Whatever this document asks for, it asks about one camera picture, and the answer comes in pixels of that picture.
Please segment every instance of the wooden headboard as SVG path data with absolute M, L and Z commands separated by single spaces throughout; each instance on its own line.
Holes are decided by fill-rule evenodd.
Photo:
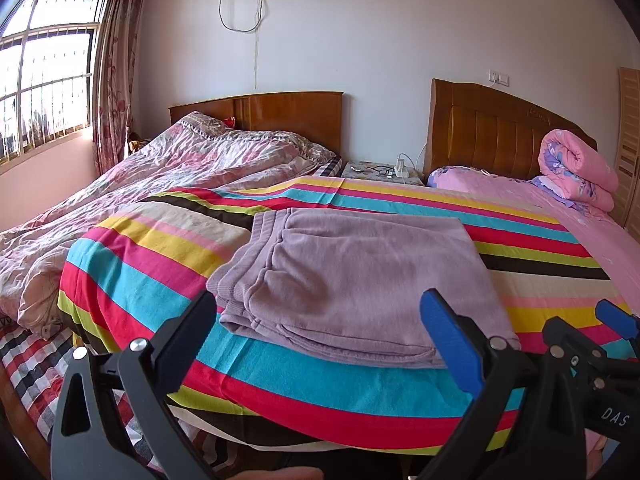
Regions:
M 340 154 L 342 92 L 279 92 L 213 99 L 169 108 L 171 124 L 191 112 L 224 120 L 239 130 L 294 132 Z
M 475 83 L 434 79 L 423 173 L 449 165 L 533 178 L 540 174 L 542 138 L 556 128 L 598 149 L 579 126 L 524 99 Z

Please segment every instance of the window frame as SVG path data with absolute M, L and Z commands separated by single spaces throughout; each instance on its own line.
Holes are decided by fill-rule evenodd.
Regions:
M 27 152 L 34 150 L 40 146 L 45 146 L 46 144 L 51 143 L 54 140 L 61 139 L 62 137 L 66 137 L 69 134 L 72 134 L 76 131 L 82 130 L 91 126 L 92 117 L 91 117 L 91 103 L 92 103 L 92 93 L 93 93 L 93 78 L 95 72 L 95 48 L 97 44 L 97 38 L 100 33 L 100 24 L 102 23 L 102 17 L 104 15 L 104 7 L 105 0 L 100 0 L 98 2 L 98 6 L 95 12 L 95 22 L 83 22 L 83 23 L 63 23 L 61 25 L 47 25 L 45 27 L 34 27 L 31 28 L 31 22 L 33 20 L 33 15 L 36 10 L 36 6 L 38 5 L 38 0 L 33 0 L 31 4 L 31 11 L 29 15 L 29 20 L 27 22 L 27 27 L 25 30 L 20 32 L 16 32 L 14 34 L 7 35 L 6 37 L 0 37 L 0 50 L 4 50 L 11 46 L 20 45 L 20 58 L 18 65 L 18 73 L 17 73 L 17 85 L 15 92 L 2 96 L 0 100 L 10 100 L 15 98 L 15 115 L 17 120 L 17 150 L 11 153 L 5 153 L 4 156 L 0 157 L 0 166 L 5 163 L 8 163 L 11 160 L 19 158 Z M 36 40 L 38 38 L 46 38 L 50 36 L 65 36 L 70 34 L 89 34 L 89 49 L 87 53 L 87 70 L 85 73 L 81 75 L 73 75 L 68 76 L 52 81 L 47 81 L 43 83 L 39 83 L 37 85 L 22 87 L 22 67 L 24 64 L 24 53 L 26 49 L 27 42 L 29 40 Z M 22 109 L 21 109 L 21 101 L 22 94 L 27 91 L 33 91 L 34 89 L 43 88 L 48 85 L 53 85 L 55 83 L 64 82 L 72 79 L 80 79 L 84 78 L 86 81 L 87 92 L 87 117 L 86 122 L 84 124 L 77 124 L 76 126 L 72 126 L 66 128 L 60 132 L 56 132 L 55 128 L 52 128 L 52 132 L 49 135 L 42 136 L 42 142 L 40 144 L 36 144 L 36 139 L 31 138 L 30 129 L 27 126 L 27 131 L 23 131 L 23 120 L 22 120 Z

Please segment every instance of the folded purple clothing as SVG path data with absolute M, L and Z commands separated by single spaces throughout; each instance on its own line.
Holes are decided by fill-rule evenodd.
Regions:
M 377 367 L 442 368 L 420 322 L 435 287 L 486 336 L 519 343 L 458 219 L 287 209 L 255 216 L 249 243 L 207 289 L 230 332 L 314 357 Z

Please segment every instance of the pink curtain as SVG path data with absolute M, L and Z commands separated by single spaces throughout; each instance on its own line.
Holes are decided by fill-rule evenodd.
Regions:
M 95 59 L 92 123 L 97 174 L 124 158 L 142 0 L 106 0 Z

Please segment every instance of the window pane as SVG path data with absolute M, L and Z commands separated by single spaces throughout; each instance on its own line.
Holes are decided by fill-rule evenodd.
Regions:
M 25 0 L 20 8 L 16 10 L 14 16 L 11 18 L 11 21 L 6 26 L 2 37 L 10 36 L 15 34 L 16 32 L 22 32 L 26 30 L 27 25 L 29 25 L 29 16 L 31 15 L 31 6 L 33 5 L 34 0 Z
M 96 22 L 100 0 L 38 0 L 31 28 Z
M 18 152 L 15 97 L 0 101 L 0 160 Z
M 0 50 L 0 98 L 16 90 L 20 51 L 19 44 Z
M 87 73 L 90 38 L 82 33 L 27 41 L 22 88 Z
M 85 77 L 78 77 L 22 92 L 22 131 L 31 146 L 87 125 L 86 82 Z

